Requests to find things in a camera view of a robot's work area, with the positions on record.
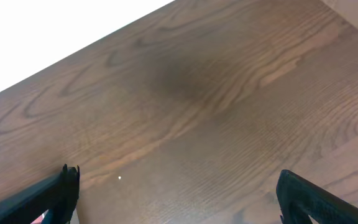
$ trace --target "wood grain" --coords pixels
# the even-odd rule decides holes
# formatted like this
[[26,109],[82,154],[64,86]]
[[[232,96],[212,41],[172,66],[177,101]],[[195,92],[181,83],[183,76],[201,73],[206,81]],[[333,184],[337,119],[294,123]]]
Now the wood grain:
[[68,163],[81,223],[278,223],[281,169],[358,205],[357,139],[327,6],[177,0],[0,93],[0,200]]

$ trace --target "white background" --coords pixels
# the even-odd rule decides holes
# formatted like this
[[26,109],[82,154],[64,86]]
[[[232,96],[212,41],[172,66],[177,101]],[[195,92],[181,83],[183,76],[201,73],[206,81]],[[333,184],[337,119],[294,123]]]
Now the white background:
[[0,91],[171,1],[0,1]]

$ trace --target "dark stain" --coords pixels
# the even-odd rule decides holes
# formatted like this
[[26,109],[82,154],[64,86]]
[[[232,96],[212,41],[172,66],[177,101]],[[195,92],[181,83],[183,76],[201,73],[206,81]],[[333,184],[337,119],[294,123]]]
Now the dark stain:
[[147,70],[155,73],[145,74],[147,77],[144,77],[144,80],[157,98],[201,103],[206,94],[220,86],[219,82],[214,82],[210,77],[214,72],[218,72],[219,68],[214,67],[214,71],[205,69],[205,64],[209,63],[207,59],[184,52],[148,58]]
[[278,199],[275,193],[273,192],[267,192],[267,194],[265,194],[264,198],[272,204],[278,204]]
[[281,220],[277,220],[277,221],[272,222],[271,224],[283,224],[283,223],[281,222]]
[[244,211],[245,209],[241,209],[233,215],[233,219],[231,220],[231,224],[250,224],[249,222],[244,221]]
[[109,54],[109,57],[107,58],[106,66],[107,67],[114,67],[114,66],[118,65],[119,63],[116,63],[116,57],[117,57],[117,50],[113,50]]

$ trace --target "white wall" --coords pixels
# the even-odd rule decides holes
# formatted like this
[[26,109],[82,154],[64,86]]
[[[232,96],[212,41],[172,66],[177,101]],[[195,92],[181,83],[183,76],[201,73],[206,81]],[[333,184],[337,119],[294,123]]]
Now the white wall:
[[171,1],[0,1],[0,91]]

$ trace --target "dark brown wood surface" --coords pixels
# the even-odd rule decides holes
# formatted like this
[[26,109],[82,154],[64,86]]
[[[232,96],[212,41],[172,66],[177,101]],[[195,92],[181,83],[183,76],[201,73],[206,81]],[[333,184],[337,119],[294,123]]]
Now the dark brown wood surface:
[[81,224],[280,223],[282,169],[358,206],[358,30],[176,0],[0,93],[0,200],[64,163]]

